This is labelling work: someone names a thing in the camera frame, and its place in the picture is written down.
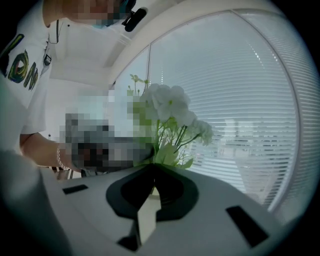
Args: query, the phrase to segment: bracelet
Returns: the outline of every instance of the bracelet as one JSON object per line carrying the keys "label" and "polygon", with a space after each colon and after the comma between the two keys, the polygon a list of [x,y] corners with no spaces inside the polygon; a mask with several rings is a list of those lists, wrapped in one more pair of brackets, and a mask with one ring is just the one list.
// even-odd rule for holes
{"label": "bracelet", "polygon": [[60,165],[60,167],[61,167],[62,169],[64,169],[64,170],[69,170],[69,169],[70,169],[70,168],[64,166],[64,164],[63,164],[63,163],[61,162],[61,160],[60,160],[60,144],[59,144],[59,146],[58,146],[58,148],[57,148],[57,150],[56,150],[56,159],[57,159],[58,164]]}

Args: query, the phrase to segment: blurred object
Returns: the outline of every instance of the blurred object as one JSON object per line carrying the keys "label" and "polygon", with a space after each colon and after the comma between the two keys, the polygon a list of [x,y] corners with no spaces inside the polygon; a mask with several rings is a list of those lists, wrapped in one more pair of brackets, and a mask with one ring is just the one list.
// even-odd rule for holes
{"label": "blurred object", "polygon": [[115,137],[108,120],[90,119],[86,114],[65,115],[66,153],[75,167],[92,172],[115,172],[148,159],[151,144],[133,137]]}
{"label": "blurred object", "polygon": [[64,181],[68,179],[70,171],[73,172],[73,170],[64,170],[61,167],[53,167],[53,166],[40,166],[45,167],[54,172],[54,175],[58,181]]}
{"label": "blurred object", "polygon": [[98,172],[98,171],[87,171],[87,170],[81,170],[81,177],[89,177],[89,176],[100,176],[100,175],[106,175],[109,172]]}

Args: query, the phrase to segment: ceiling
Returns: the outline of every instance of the ceiling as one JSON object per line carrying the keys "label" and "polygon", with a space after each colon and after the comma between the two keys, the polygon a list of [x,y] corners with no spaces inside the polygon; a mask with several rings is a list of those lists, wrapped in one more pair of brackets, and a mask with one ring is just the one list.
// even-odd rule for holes
{"label": "ceiling", "polygon": [[[68,19],[60,20],[58,43],[53,41],[51,44],[51,78],[102,86],[109,68],[137,32],[157,15],[182,1],[136,0],[132,10],[146,7],[148,14],[132,32],[126,32],[121,24],[99,29]],[[50,33],[56,33],[56,25],[50,29]]]}

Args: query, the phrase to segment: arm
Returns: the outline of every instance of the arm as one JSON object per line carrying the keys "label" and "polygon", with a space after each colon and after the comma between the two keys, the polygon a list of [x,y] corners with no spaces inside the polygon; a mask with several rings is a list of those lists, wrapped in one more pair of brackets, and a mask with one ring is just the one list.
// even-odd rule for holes
{"label": "arm", "polygon": [[65,17],[63,15],[63,0],[43,0],[43,22],[47,27],[56,20]]}
{"label": "arm", "polygon": [[[22,154],[39,166],[60,166],[57,159],[58,146],[59,143],[46,139],[40,133],[20,135]],[[66,154],[66,150],[63,148],[60,149],[60,160],[64,166],[77,172],[81,171],[73,166],[71,157]]]}

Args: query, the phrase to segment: green leaf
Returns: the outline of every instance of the green leaf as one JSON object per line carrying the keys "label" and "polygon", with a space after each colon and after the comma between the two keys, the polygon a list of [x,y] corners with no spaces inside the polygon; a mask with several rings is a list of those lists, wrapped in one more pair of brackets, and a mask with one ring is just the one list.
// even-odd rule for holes
{"label": "green leaf", "polygon": [[181,169],[188,169],[192,166],[192,164],[194,163],[194,159],[191,158],[189,161],[187,161],[185,164],[181,165]]}
{"label": "green leaf", "polygon": [[155,156],[155,162],[157,164],[164,164],[168,166],[173,166],[175,163],[177,157],[178,157],[178,151],[176,146],[167,144],[164,147],[160,148],[158,153]]}
{"label": "green leaf", "polygon": [[141,162],[133,162],[133,167],[137,167],[137,166],[143,166],[143,165],[149,165],[153,163],[153,157],[148,158],[146,160],[143,160]]}
{"label": "green leaf", "polygon": [[178,165],[181,166],[181,164],[179,164],[179,159],[178,159],[178,160],[175,160],[174,163],[173,163],[173,166],[178,166]]}

